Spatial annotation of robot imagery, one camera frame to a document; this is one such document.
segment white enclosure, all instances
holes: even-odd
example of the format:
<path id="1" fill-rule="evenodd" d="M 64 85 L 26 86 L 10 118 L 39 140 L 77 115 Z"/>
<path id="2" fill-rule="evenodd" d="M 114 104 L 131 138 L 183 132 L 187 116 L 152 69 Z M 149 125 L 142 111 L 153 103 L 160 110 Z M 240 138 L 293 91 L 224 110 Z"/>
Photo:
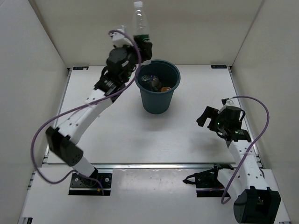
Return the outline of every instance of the white enclosure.
<path id="1" fill-rule="evenodd" d="M 0 1 L 0 223 L 15 224 L 33 171 L 29 147 L 57 113 L 67 69 L 29 2 Z M 41 164 L 46 142 L 36 144 Z"/>
<path id="2" fill-rule="evenodd" d="M 31 0 L 68 67 L 104 65 L 109 30 L 131 30 L 135 0 Z M 262 0 L 145 0 L 153 57 L 232 65 Z"/>
<path id="3" fill-rule="evenodd" d="M 299 223 L 299 1 L 266 0 L 233 66 L 241 94 L 269 108 L 270 125 L 258 142 L 266 168 L 274 175 L 293 223 Z M 244 101 L 257 135 L 265 112 Z"/>

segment purple cable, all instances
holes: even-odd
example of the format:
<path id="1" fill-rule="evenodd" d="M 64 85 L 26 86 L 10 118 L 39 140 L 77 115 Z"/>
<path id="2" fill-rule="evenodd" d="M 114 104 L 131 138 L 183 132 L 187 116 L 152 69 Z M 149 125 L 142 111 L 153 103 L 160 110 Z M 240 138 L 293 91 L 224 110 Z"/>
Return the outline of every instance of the purple cable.
<path id="1" fill-rule="evenodd" d="M 137 53 L 137 56 L 138 56 L 138 68 L 136 69 L 135 77 L 137 77 L 137 76 L 138 76 L 138 73 L 139 73 L 139 71 L 140 71 L 141 63 L 142 63 L 142 59 L 141 59 L 141 55 L 140 55 L 138 46 L 136 45 L 136 43 L 135 43 L 135 42 L 134 42 L 134 41 L 133 41 L 127 34 L 121 32 L 121 31 L 119 31 L 119 30 L 110 30 L 110 31 L 108 32 L 108 34 L 115 33 L 115 32 L 116 32 L 116 33 L 120 33 L 120 34 L 124 35 L 127 39 L 129 39 L 129 40 L 131 41 L 131 43 L 133 44 L 134 49 L 136 50 L 136 53 Z M 134 81 L 135 81 L 135 79 L 133 78 L 132 81 L 129 82 L 129 84 L 128 84 L 125 88 L 123 88 L 122 90 L 119 90 L 118 92 L 116 92 L 116 93 L 114 93 L 114 94 L 111 94 L 111 95 L 109 95 L 109 96 L 107 96 L 107 97 L 103 97 L 103 98 L 101 98 L 101 99 L 98 99 L 98 100 L 95 100 L 95 101 L 93 101 L 93 102 L 90 102 L 89 105 L 96 104 L 96 103 L 101 102 L 101 101 L 103 101 L 103 100 L 105 100 L 105 99 L 109 99 L 109 98 L 111 98 L 111 97 L 114 97 L 114 96 L 117 96 L 117 95 L 121 94 L 121 93 L 124 92 L 130 85 L 132 85 Z M 69 110 L 69 111 L 63 112 L 63 113 L 61 113 L 61 114 L 59 114 L 59 115 L 57 115 L 57 116 L 55 116 L 55 117 L 49 119 L 49 120 L 46 121 L 42 126 L 40 126 L 40 128 L 37 130 L 37 132 L 36 132 L 35 135 L 33 136 L 33 139 L 32 139 L 32 141 L 31 141 L 31 147 L 30 147 L 30 156 L 31 156 L 32 164 L 33 164 L 34 169 L 38 172 L 38 174 L 39 174 L 39 175 L 40 175 L 46 182 L 48 182 L 48 183 L 50 183 L 50 184 L 58 184 L 58 183 L 61 183 L 61 182 L 64 181 L 64 180 L 65 180 L 71 173 L 73 173 L 73 172 L 75 172 L 75 171 L 72 170 L 72 171 L 68 172 L 68 173 L 65 175 L 65 177 L 63 177 L 63 178 L 62 178 L 61 180 L 59 180 L 59 181 L 51 181 L 51 180 L 49 180 L 49 179 L 48 179 L 48 178 L 47 178 L 47 177 L 40 171 L 40 169 L 38 168 L 38 165 L 37 165 L 36 160 L 35 160 L 35 157 L 34 157 L 34 144 L 35 144 L 35 142 L 36 142 L 37 136 L 39 135 L 39 133 L 40 133 L 40 132 L 41 132 L 41 131 L 42 131 L 42 130 L 49 124 L 49 123 L 51 123 L 52 121 L 56 120 L 57 118 L 60 118 L 60 117 L 62 117 L 62 116 L 64 116 L 64 115 L 69 114 L 69 113 L 72 113 L 72 112 L 74 112 L 74 111 L 81 110 L 81 109 L 83 109 L 83 108 L 85 108 L 85 107 L 88 107 L 89 105 L 78 106 L 78 107 L 76 107 L 76 108 L 74 108 L 74 109 L 71 109 L 71 110 Z M 90 178 L 90 177 L 86 177 L 86 176 L 84 176 L 83 174 L 79 174 L 79 175 L 82 176 L 82 177 L 84 177 L 84 178 L 86 178 L 86 179 L 96 181 L 96 182 L 99 184 L 100 188 L 102 189 L 102 193 L 104 194 L 103 187 L 102 187 L 101 183 L 100 183 L 97 179 L 93 179 L 93 178 Z"/>
<path id="2" fill-rule="evenodd" d="M 248 155 L 248 152 L 250 151 L 250 149 L 253 147 L 253 145 L 257 142 L 257 140 L 259 140 L 261 138 L 261 136 L 265 133 L 268 125 L 269 125 L 269 120 L 270 120 L 270 114 L 269 114 L 269 111 L 268 111 L 268 108 L 266 107 L 266 105 L 260 101 L 259 99 L 256 99 L 254 97 L 248 97 L 248 96 L 236 96 L 236 97 L 232 97 L 232 98 L 248 98 L 248 99 L 252 99 L 252 100 L 255 100 L 256 102 L 260 103 L 264 109 L 266 110 L 266 113 L 267 113 L 267 121 L 266 121 L 266 124 L 265 124 L 265 127 L 263 128 L 262 132 L 257 136 L 256 139 L 253 140 L 253 142 L 248 146 L 244 156 L 242 157 L 239 165 L 237 166 L 237 168 L 235 169 L 232 177 L 230 178 L 230 180 L 228 181 L 228 184 L 223 192 L 223 195 L 222 195 L 222 198 L 221 198 L 221 204 L 226 204 L 229 200 L 230 200 L 230 197 L 225 201 L 224 198 L 225 198 L 225 195 L 226 193 L 228 192 L 228 189 L 230 187 L 230 185 L 232 184 L 235 176 L 237 175 L 237 173 L 239 172 L 239 169 L 241 168 L 242 164 L 244 163 L 245 159 L 246 159 L 246 156 Z"/>

